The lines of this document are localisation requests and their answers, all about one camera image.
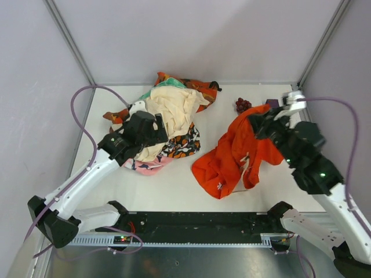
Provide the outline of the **bright orange cloth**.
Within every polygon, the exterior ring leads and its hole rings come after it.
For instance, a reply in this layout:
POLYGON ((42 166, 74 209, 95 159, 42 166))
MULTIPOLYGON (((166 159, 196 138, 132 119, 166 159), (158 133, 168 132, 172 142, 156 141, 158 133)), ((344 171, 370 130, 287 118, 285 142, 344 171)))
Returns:
POLYGON ((268 112, 268 104, 253 107, 237 116, 218 140, 217 146, 197 159, 191 171, 198 184, 212 197, 222 199, 230 195, 242 181, 245 189, 259 183, 262 162, 273 166, 283 156, 269 139, 255 138, 248 116, 268 112))

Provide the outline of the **cream yellow cloth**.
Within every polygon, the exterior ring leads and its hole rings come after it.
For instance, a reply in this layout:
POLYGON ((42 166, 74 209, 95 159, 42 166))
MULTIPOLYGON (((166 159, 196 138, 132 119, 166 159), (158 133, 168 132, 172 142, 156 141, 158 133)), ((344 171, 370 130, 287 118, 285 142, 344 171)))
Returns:
MULTIPOLYGON (((186 134, 199 106, 209 103, 197 90, 173 86, 155 88, 144 101, 147 112, 152 115, 161 114, 169 140, 186 134)), ((166 143, 145 147, 134 159, 151 162, 160 155, 166 143)))

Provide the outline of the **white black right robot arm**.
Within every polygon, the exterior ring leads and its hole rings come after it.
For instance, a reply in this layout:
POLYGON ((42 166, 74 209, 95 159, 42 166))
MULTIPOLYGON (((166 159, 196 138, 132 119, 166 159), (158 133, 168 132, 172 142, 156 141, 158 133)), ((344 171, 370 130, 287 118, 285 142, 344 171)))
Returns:
POLYGON ((297 186, 312 196, 330 215, 339 234, 302 216, 285 202, 278 213, 283 228, 320 249, 344 277, 370 277, 370 236, 350 210, 344 178, 321 149, 326 140, 317 124, 301 121, 290 127, 290 117, 281 108, 247 117, 258 140, 273 143, 283 156, 297 186))

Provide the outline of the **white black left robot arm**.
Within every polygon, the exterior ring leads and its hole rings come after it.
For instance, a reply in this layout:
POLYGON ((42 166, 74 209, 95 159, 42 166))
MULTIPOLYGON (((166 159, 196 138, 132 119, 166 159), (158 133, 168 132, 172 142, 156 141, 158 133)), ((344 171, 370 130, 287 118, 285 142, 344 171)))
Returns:
POLYGON ((55 248, 68 245, 76 235, 114 226, 124 214, 117 201, 78 210, 80 202, 100 181, 133 159, 145 147, 166 143, 168 135, 161 114, 135 112, 117 131, 106 134, 94 146, 93 157, 45 198, 33 196, 27 203, 34 226, 55 248))

